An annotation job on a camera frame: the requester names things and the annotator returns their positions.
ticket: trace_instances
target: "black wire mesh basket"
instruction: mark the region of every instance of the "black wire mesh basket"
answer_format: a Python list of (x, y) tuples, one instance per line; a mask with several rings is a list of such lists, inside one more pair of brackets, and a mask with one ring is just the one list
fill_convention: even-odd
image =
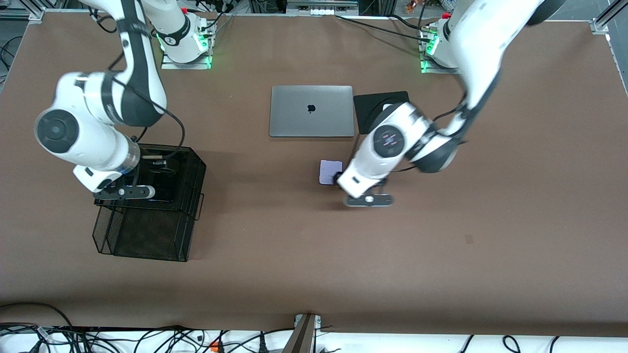
[[(175, 149), (152, 144), (140, 147), (152, 155), (165, 155)], [(100, 207), (92, 234), (99, 253), (188, 260), (196, 214), (204, 199), (201, 189), (206, 166), (191, 148), (181, 148), (169, 161), (172, 173), (151, 173), (149, 168), (138, 173), (138, 185), (155, 187), (154, 197), (94, 201)]]

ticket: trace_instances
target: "silver laptop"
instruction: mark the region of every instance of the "silver laptop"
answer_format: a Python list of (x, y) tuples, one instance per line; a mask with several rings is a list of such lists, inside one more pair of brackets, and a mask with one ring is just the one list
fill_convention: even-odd
[(276, 138), (353, 136), (353, 88), (274, 86), (269, 135)]

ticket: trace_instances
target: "table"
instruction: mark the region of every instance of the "table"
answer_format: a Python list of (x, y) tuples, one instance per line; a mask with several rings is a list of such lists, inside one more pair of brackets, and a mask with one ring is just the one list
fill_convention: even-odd
[[(116, 258), (97, 253), (97, 207), (33, 125), (62, 74), (106, 68), (119, 40), (86, 14), (29, 26), (0, 95), (3, 302), (90, 326), (259, 330), (316, 312), (338, 331), (628, 332), (628, 99), (586, 23), (525, 29), (452, 165), (391, 175), (386, 209), (345, 208), (318, 184), (319, 161), (346, 160), (351, 139), (268, 136), (271, 87), (407, 90), (433, 117), (458, 102), (455, 77), (421, 75), (412, 39), (330, 16), (238, 16), (216, 45), (211, 70), (160, 73), (207, 164), (191, 260)], [(143, 142), (178, 139), (164, 117)]]

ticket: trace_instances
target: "cable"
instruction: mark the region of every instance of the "cable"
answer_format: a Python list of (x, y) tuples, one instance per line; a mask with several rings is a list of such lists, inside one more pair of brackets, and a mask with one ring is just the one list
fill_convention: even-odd
[[(138, 347), (139, 344), (142, 342), (142, 340), (150, 338), (150, 337), (155, 337), (157, 335), (161, 335), (162, 333), (165, 332), (165, 330), (169, 330), (169, 329), (177, 329), (177, 326), (163, 326), (163, 327), (158, 327), (156, 329), (151, 329), (146, 331), (138, 340), (137, 340), (137, 344), (135, 345), (135, 348), (133, 349), (133, 353), (137, 353), (138, 352)], [(150, 334), (151, 332), (155, 332), (158, 331), (159, 332), (156, 335), (152, 335), (152, 336), (148, 336), (148, 334)]]
[[(268, 335), (268, 334), (273, 334), (273, 333), (275, 333), (275, 332), (281, 332), (281, 331), (292, 331), (292, 330), (294, 330), (294, 329), (295, 329), (294, 327), (291, 327), (291, 328), (289, 328), (289, 329), (278, 329), (278, 330), (267, 331), (267, 332), (265, 332), (265, 333), (263, 333), (263, 334), (264, 334), (264, 335)], [(231, 353), (231, 352), (233, 352), (234, 350), (238, 349), (239, 347), (244, 347), (244, 345), (245, 345), (245, 344), (249, 343), (250, 341), (252, 341), (252, 340), (254, 340), (254, 339), (258, 339), (258, 338), (260, 338), (260, 336), (262, 336), (262, 335), (256, 335), (256, 336), (253, 336), (253, 337), (251, 337), (250, 339), (247, 339), (247, 340), (245, 340), (245, 341), (243, 341), (243, 342), (239, 343), (237, 346), (235, 346), (235, 348), (232, 348), (232, 349), (231, 349), (231, 350), (229, 350), (227, 353)]]
[(155, 103), (152, 99), (144, 96), (142, 93), (140, 93), (138, 90), (136, 90), (133, 86), (125, 84), (125, 83), (123, 83), (122, 81), (118, 80), (115, 77), (111, 77), (111, 79), (115, 83), (120, 84), (123, 87), (128, 88), (129, 90), (131, 90), (131, 92), (135, 93), (136, 96), (142, 98), (143, 101), (154, 105), (158, 109), (161, 109), (166, 115), (170, 116), (172, 119), (174, 119), (176, 121), (177, 124), (179, 124), (179, 126), (181, 127), (181, 140), (179, 141), (179, 145), (177, 145), (177, 147), (175, 148), (174, 151), (172, 151), (171, 153), (168, 153), (165, 156), (160, 156), (159, 159), (167, 160), (168, 158), (171, 158), (172, 156), (177, 154), (177, 152), (179, 152), (181, 150), (181, 147), (183, 146), (183, 142), (185, 141), (185, 126), (183, 125), (181, 120), (178, 117), (176, 117), (176, 115), (172, 114), (168, 109), (160, 106), (159, 104)]
[(475, 335), (471, 335), (467, 338), (467, 341), (465, 342), (465, 345), (462, 347), (462, 350), (460, 351), (460, 353), (465, 353), (467, 351), (467, 348), (469, 348), (469, 343), (471, 343), (471, 340), (473, 339), (474, 336)]
[[(33, 306), (36, 306), (36, 307), (45, 307), (45, 308), (52, 309), (52, 310), (56, 311), (57, 314), (61, 315), (63, 320), (68, 324), (68, 326), (70, 328), (72, 328), (72, 329), (74, 328), (74, 326), (72, 325), (72, 322), (70, 322), (70, 319), (61, 310), (59, 310), (57, 307), (55, 307), (53, 305), (50, 305), (50, 304), (38, 303), (36, 301), (19, 301), (17, 303), (10, 303), (10, 304), (5, 304), (5, 305), (0, 305), (0, 309), (8, 308), (8, 307), (28, 306), (28, 305), (33, 305)], [(84, 333), (81, 334), (81, 338), (83, 339), (83, 345), (87, 349), (87, 352), (91, 352), (91, 350), (89, 350), (89, 347), (87, 345), (87, 338), (85, 337)], [(77, 348), (77, 351), (80, 352), (78, 344), (76, 345), (76, 348)]]
[(231, 16), (229, 16), (229, 18), (227, 18), (227, 21), (225, 21), (225, 23), (221, 24), (220, 27), (218, 27), (218, 29), (216, 30), (216, 33), (214, 33), (214, 35), (217, 35), (218, 32), (220, 32), (220, 30), (227, 25), (227, 23), (229, 23), (229, 21), (231, 21), (232, 19), (234, 19), (234, 17), (236, 16), (236, 14), (232, 14)]
[(205, 5), (202, 1), (197, 1), (197, 2), (196, 2), (196, 6), (197, 6), (197, 7), (198, 7), (198, 5), (199, 5), (199, 4), (203, 5), (203, 7), (207, 10), (207, 12), (209, 12), (209, 13), (210, 13), (210, 12), (212, 12), (212, 10), (210, 10), (210, 9), (207, 7), (207, 5)]
[[(517, 350), (514, 350), (514, 349), (510, 348), (510, 346), (508, 345), (508, 343), (506, 343), (506, 340), (507, 340), (507, 339), (511, 339), (511, 340), (514, 342), (514, 345), (515, 345), (515, 347), (517, 347)], [(519, 343), (517, 342), (517, 340), (516, 340), (516, 339), (514, 339), (514, 337), (513, 337), (513, 336), (511, 336), (511, 335), (505, 335), (505, 336), (503, 336), (503, 337), (502, 337), (502, 343), (504, 344), (504, 347), (505, 347), (507, 350), (511, 351), (512, 353), (521, 353), (521, 348), (519, 348)]]
[(374, 28), (375, 30), (380, 30), (380, 31), (384, 31), (384, 32), (392, 33), (392, 34), (394, 34), (394, 35), (398, 35), (398, 36), (402, 36), (402, 37), (406, 37), (406, 38), (411, 38), (411, 39), (418, 40), (418, 41), (424, 41), (424, 42), (426, 42), (426, 43), (428, 43), (428, 42), (430, 41), (430, 40), (429, 40), (429, 39), (427, 39), (427, 38), (419, 38), (419, 37), (416, 37), (416, 36), (406, 35), (406, 34), (404, 34), (404, 33), (399, 33), (399, 32), (395, 32), (395, 31), (390, 31), (390, 30), (387, 30), (387, 29), (385, 29), (385, 28), (381, 28), (381, 27), (373, 26), (373, 25), (368, 24), (368, 23), (363, 23), (363, 22), (359, 22), (359, 21), (354, 21), (354, 20), (352, 20), (352, 19), (350, 19), (350, 18), (344, 18), (344, 17), (342, 17), (342, 16), (338, 16), (337, 14), (336, 14), (336, 15), (334, 15), (334, 16), (336, 16), (337, 18), (340, 18), (340, 19), (342, 19), (342, 20), (344, 20), (344, 21), (348, 21), (348, 22), (352, 22), (352, 23), (356, 23), (356, 24), (361, 24), (362, 26), (366, 26), (366, 27)]
[(554, 344), (559, 338), (560, 336), (556, 336), (551, 340), (551, 343), (549, 344), (549, 353), (554, 353)]
[(222, 336), (223, 336), (224, 334), (226, 334), (227, 332), (229, 332), (229, 330), (225, 330), (225, 331), (220, 330), (220, 333), (218, 334), (218, 337), (216, 337), (216, 339), (215, 339), (215, 340), (213, 340), (213, 341), (212, 341), (212, 343), (210, 343), (210, 344), (209, 344), (209, 345), (205, 348), (205, 350), (203, 351), (203, 353), (207, 353), (207, 351), (208, 351), (208, 350), (209, 350), (209, 349), (210, 349), (210, 348), (214, 345), (214, 343), (218, 342), (218, 340), (219, 340), (219, 339), (221, 339), (221, 338), (222, 338)]
[(120, 55), (118, 55), (117, 58), (111, 64), (109, 64), (109, 66), (107, 67), (107, 70), (108, 71), (113, 70), (113, 68), (120, 62), (120, 60), (122, 60), (122, 58), (124, 58), (124, 50), (120, 52)]
[(408, 171), (408, 170), (412, 170), (412, 169), (416, 169), (416, 165), (409, 166), (409, 167), (403, 168), (403, 169), (393, 170), (393, 171), (391, 171), (391, 173), (401, 173), (402, 171)]
[(2, 61), (2, 63), (4, 64), (4, 66), (6, 67), (7, 70), (9, 70), (11, 68), (11, 65), (13, 64), (13, 61), (11, 61), (11, 64), (9, 64), (6, 61), (4, 61), (4, 53), (6, 52), (7, 54), (11, 55), (11, 57), (15, 58), (15, 55), (12, 54), (11, 52), (9, 52), (9, 50), (7, 48), (9, 47), (9, 44), (11, 44), (12, 41), (14, 41), (14, 40), (16, 40), (18, 38), (22, 38), (22, 36), (15, 36), (15, 37), (9, 39), (2, 46), (2, 48), (0, 48), (0, 61)]
[(174, 334), (174, 335), (172, 335), (172, 337), (168, 337), (168, 339), (166, 339), (165, 341), (163, 341), (163, 343), (162, 343), (159, 347), (157, 347), (157, 349), (155, 349), (155, 352), (156, 352), (156, 353), (157, 353), (157, 352), (159, 352), (159, 350), (160, 350), (160, 349), (161, 349), (161, 348), (162, 348), (162, 347), (163, 347), (166, 343), (168, 343), (168, 342), (170, 342), (170, 341), (174, 340), (174, 339), (175, 339), (175, 337), (176, 337), (176, 335), (177, 335), (177, 333), (178, 333), (178, 331), (176, 330), (176, 331), (175, 331), (175, 334)]
[[(38, 328), (40, 328), (40, 326), (37, 326), (36, 324), (33, 323), (17, 323), (17, 322), (6, 322), (6, 323), (0, 323), (0, 328), (2, 328), (3, 330), (7, 330), (9, 332), (3, 333), (0, 335), (0, 337), (4, 336), (4, 335), (10, 335), (10, 334), (20, 334), (22, 332), (28, 331), (28, 332), (34, 332), (35, 334), (37, 334), (37, 336), (40, 338), (39, 339), (39, 345), (46, 344), (46, 346), (48, 347), (48, 349), (50, 349), (49, 346), (63, 346), (63, 345), (69, 345), (71, 347), (70, 351), (74, 352), (74, 353), (81, 353), (81, 350), (77, 350), (76, 346), (79, 343), (82, 343), (81, 341), (77, 341), (73, 338), (73, 336), (71, 334), (83, 334), (83, 332), (79, 332), (77, 330), (67, 330), (67, 329), (58, 329), (58, 328), (43, 328), (42, 329), (46, 330), (47, 333), (61, 333), (65, 336), (65, 338), (67, 339), (67, 342), (59, 342), (59, 343), (49, 343), (43, 336), (41, 336), (40, 331), (38, 330)], [(198, 352), (202, 347), (205, 347), (201, 343), (199, 342), (195, 342), (194, 340), (192, 340), (192, 338), (190, 337), (190, 334), (192, 334), (195, 330), (194, 329), (187, 329), (187, 328), (183, 328), (183, 330), (187, 330), (187, 332), (184, 332), (181, 329), (180, 326), (171, 326), (171, 327), (163, 327), (160, 329), (175, 329), (175, 336), (174, 337), (169, 337), (164, 344), (162, 344), (160, 346), (163, 347), (166, 343), (170, 342), (166, 352), (172, 352), (173, 349), (176, 348), (176, 344), (183, 341), (186, 344), (191, 345), (192, 347), (195, 348), (195, 352)], [(114, 344), (112, 344), (112, 342), (116, 342), (116, 341), (126, 341), (126, 342), (137, 342), (138, 344), (136, 345), (136, 347), (139, 346), (139, 344), (145, 340), (148, 339), (150, 337), (155, 337), (157, 335), (163, 334), (165, 333), (164, 331), (160, 331), (157, 333), (154, 333), (152, 335), (150, 335), (151, 332), (154, 332), (155, 330), (149, 330), (148, 332), (146, 332), (139, 340), (132, 340), (132, 339), (108, 339), (105, 337), (98, 337), (98, 335), (100, 334), (100, 332), (97, 332), (96, 334), (91, 334), (91, 333), (85, 333), (85, 336), (89, 337), (87, 339), (87, 343), (89, 344), (88, 347), (89, 349), (91, 349), (92, 346), (97, 346), (97, 347), (101, 347), (107, 351), (109, 351), (110, 353), (120, 353), (120, 350), (118, 349), (118, 347)], [(203, 334), (203, 340), (204, 340), (204, 336), (205, 336), (205, 332), (202, 330), (202, 334)], [(224, 344), (224, 345), (237, 345), (238, 343), (234, 342), (234, 343), (229, 343), (229, 344)]]
[(419, 26), (415, 26), (415, 25), (411, 24), (410, 22), (407, 22), (405, 19), (401, 18), (400, 16), (397, 16), (397, 15), (396, 15), (396, 14), (394, 14), (394, 13), (393, 13), (393, 14), (388, 15), (387, 17), (396, 18), (396, 19), (400, 20), (400, 21), (401, 21), (401, 23), (403, 23), (403, 24), (405, 24), (406, 26), (408, 26), (408, 27), (410, 27), (410, 28), (413, 28), (413, 29), (415, 29), (415, 30), (418, 30), (418, 29), (419, 29)]
[(366, 11), (368, 11), (369, 7), (373, 6), (374, 3), (375, 3), (375, 0), (371, 1), (371, 3), (360, 13), (360, 16), (362, 16)]
[(107, 32), (107, 33), (115, 33), (117, 32), (117, 27), (114, 28), (113, 30), (109, 30), (107, 28), (105, 28), (102, 25), (102, 22), (108, 18), (113, 18), (109, 15), (104, 16), (101, 18), (100, 15), (98, 15), (98, 9), (92, 9), (91, 6), (87, 6), (87, 9), (89, 10), (89, 16), (96, 22), (96, 24), (98, 25), (98, 27), (100, 27), (103, 31)]
[(134, 141), (135, 141), (135, 142), (139, 142), (139, 140), (141, 140), (141, 139), (144, 137), (144, 134), (146, 134), (146, 131), (147, 131), (147, 130), (148, 130), (148, 128), (144, 128), (144, 129), (142, 130), (142, 133), (141, 133), (141, 134), (139, 134), (139, 137), (135, 137), (135, 136), (133, 136), (133, 137), (131, 137), (131, 139), (135, 138), (135, 139), (134, 139)]
[[(259, 332), (259, 349), (258, 353), (268, 353), (268, 347), (266, 347), (266, 336), (264, 335), (264, 331)], [(314, 352), (316, 352), (316, 337), (314, 338)]]
[(436, 117), (434, 117), (434, 119), (432, 119), (432, 121), (439, 120), (442, 117), (445, 117), (445, 116), (447, 116), (449, 114), (453, 114), (453, 113), (459, 111), (464, 106), (462, 103), (465, 101), (466, 98), (467, 98), (467, 93), (465, 92), (462, 95), (462, 98), (460, 98), (460, 102), (458, 102), (458, 105), (455, 108), (453, 108), (452, 110), (450, 110), (448, 112), (444, 112), (443, 114), (437, 115)]
[(428, 0), (423, 0), (423, 6), (421, 7), (421, 13), (419, 14), (419, 27), (421, 27), (421, 20), (423, 19), (423, 13), (428, 5)]
[(105, 28), (105, 26), (103, 26), (103, 25), (102, 25), (102, 22), (103, 22), (104, 20), (106, 20), (106, 19), (113, 19), (113, 17), (112, 17), (112, 16), (110, 16), (110, 15), (103, 16), (103, 17), (101, 17), (101, 18), (99, 18), (99, 19), (97, 19), (97, 20), (96, 20), (96, 24), (98, 24), (98, 26), (99, 26), (100, 28), (102, 28), (102, 30), (103, 30), (103, 31), (105, 31), (105, 32), (107, 32), (107, 33), (115, 33), (115, 32), (117, 32), (117, 28), (114, 28), (113, 30), (109, 30), (109, 29)]
[(216, 17), (216, 19), (212, 21), (212, 23), (208, 24), (208, 25), (207, 25), (207, 26), (205, 26), (205, 27), (201, 27), (201, 28), (200, 28), (200, 30), (201, 30), (201, 31), (204, 31), (204, 30), (206, 30), (207, 28), (211, 28), (211, 27), (212, 27), (212, 26), (213, 26), (216, 22), (218, 22), (218, 20), (220, 19), (220, 17), (221, 17), (223, 14), (224, 14), (224, 13), (219, 13), (219, 14), (218, 14), (218, 16)]

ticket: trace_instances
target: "white floor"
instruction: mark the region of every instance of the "white floor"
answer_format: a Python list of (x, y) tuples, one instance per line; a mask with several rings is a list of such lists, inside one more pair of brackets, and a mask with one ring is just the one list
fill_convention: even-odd
[[(204, 345), (208, 345), (218, 336), (219, 331), (205, 331)], [(223, 338), (225, 344), (231, 342), (242, 342), (250, 337), (257, 335), (256, 331), (231, 331), (227, 332)], [(269, 350), (279, 350), (290, 337), (289, 331), (276, 332), (266, 336), (266, 345)], [(130, 339), (138, 340), (144, 332), (104, 332), (99, 333), (98, 337), (108, 339)], [(157, 348), (172, 338), (173, 332), (167, 331), (157, 336), (150, 337), (142, 341), (137, 352), (156, 352)], [(189, 335), (193, 340), (202, 336), (201, 331), (196, 331)], [(53, 334), (51, 338), (56, 342), (65, 342), (60, 334)], [(396, 335), (396, 334), (336, 334), (336, 333), (320, 333), (317, 338), (317, 351), (320, 353), (323, 349), (328, 352), (341, 349), (341, 353), (458, 353), (468, 336), (464, 335)], [(540, 336), (515, 336), (522, 353), (547, 353), (550, 349), (552, 337)], [(18, 353), (28, 352), (37, 342), (35, 334), (13, 334), (0, 337), (1, 353)], [(116, 341), (114, 344), (120, 353), (133, 352), (135, 342)], [(227, 345), (225, 352), (235, 345)], [(259, 341), (253, 340), (247, 347), (257, 352), (259, 349)], [(168, 343), (162, 346), (159, 352), (166, 352)], [(194, 353), (198, 349), (197, 345), (187, 342), (178, 342), (171, 350), (172, 353)], [(98, 346), (93, 346), (93, 351), (108, 352)], [(41, 346), (41, 353), (47, 353), (45, 346)], [(67, 345), (53, 345), (51, 353), (69, 352)], [(246, 353), (247, 350), (238, 348), (233, 353)], [(620, 338), (591, 338), (591, 337), (560, 337), (554, 346), (554, 353), (626, 353), (628, 352), (628, 339)], [(466, 353), (508, 353), (508, 350), (502, 344), (502, 336), (475, 336)]]

